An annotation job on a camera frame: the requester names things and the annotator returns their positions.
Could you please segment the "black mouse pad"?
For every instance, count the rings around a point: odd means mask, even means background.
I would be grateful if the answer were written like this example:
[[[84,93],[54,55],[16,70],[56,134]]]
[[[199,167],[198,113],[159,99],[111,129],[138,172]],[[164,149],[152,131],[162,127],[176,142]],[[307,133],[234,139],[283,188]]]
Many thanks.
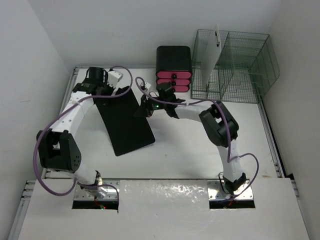
[[[135,116],[139,104],[131,89],[120,97],[97,98],[95,105],[117,157],[155,143],[147,119]]]

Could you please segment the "pink top drawer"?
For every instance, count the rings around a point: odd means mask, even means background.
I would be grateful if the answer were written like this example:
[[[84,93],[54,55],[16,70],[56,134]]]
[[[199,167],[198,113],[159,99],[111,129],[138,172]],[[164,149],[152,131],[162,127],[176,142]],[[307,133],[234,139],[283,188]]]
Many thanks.
[[[176,76],[176,79],[189,79],[192,76],[189,71],[159,71],[156,73],[159,79],[172,79],[173,75]]]

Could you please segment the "pink bottom drawer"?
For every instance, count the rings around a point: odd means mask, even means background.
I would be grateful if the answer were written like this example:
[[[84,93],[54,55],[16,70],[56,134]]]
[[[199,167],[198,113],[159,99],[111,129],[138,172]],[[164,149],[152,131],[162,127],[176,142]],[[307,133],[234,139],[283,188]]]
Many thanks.
[[[156,90],[160,95],[172,95],[175,93],[186,93],[188,92],[190,87],[187,86],[171,86],[167,84],[160,84],[156,87]]]

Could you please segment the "transparent clipboard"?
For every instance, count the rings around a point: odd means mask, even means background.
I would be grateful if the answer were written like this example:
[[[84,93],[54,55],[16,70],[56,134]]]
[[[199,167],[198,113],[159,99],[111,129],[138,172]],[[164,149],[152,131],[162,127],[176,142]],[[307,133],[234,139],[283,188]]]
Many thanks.
[[[222,51],[219,26],[216,23],[209,34],[208,41],[201,58],[200,71],[202,86],[206,87],[209,83],[211,73],[219,59]]]

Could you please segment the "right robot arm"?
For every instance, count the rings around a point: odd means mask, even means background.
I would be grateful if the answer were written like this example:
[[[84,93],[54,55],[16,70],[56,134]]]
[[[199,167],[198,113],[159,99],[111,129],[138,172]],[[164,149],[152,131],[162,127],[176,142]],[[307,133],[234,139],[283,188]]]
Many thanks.
[[[187,119],[202,123],[209,140],[218,148],[223,166],[224,189],[233,194],[245,181],[237,150],[239,125],[220,101],[214,101],[209,107],[199,102],[186,102],[177,98],[175,90],[167,83],[157,87],[158,97],[143,92],[140,106],[134,113],[136,117],[149,118],[156,110],[165,110],[175,119]]]

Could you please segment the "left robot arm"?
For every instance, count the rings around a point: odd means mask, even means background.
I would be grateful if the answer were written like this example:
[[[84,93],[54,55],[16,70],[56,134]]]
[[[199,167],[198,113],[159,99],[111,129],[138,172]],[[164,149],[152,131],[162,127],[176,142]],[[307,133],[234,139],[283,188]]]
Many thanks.
[[[82,162],[82,154],[75,141],[77,130],[88,110],[98,99],[114,99],[129,92],[114,94],[123,74],[111,67],[89,67],[82,82],[77,83],[70,94],[63,111],[52,120],[36,137],[33,151],[33,169],[40,185],[50,194],[62,197],[71,193],[58,193],[50,189],[42,180],[37,163],[54,172],[60,172],[73,179],[87,191],[99,191],[102,178],[99,171],[89,168]]]

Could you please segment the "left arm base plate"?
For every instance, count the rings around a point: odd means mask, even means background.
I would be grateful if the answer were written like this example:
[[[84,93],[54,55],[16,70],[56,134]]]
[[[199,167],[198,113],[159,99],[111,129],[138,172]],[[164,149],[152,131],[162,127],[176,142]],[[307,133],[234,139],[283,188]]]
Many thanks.
[[[118,199],[120,192],[120,181],[114,179],[102,179],[99,185],[107,185],[96,189],[85,189],[77,185],[74,192],[75,201],[93,201],[94,198],[100,201],[114,201]]]

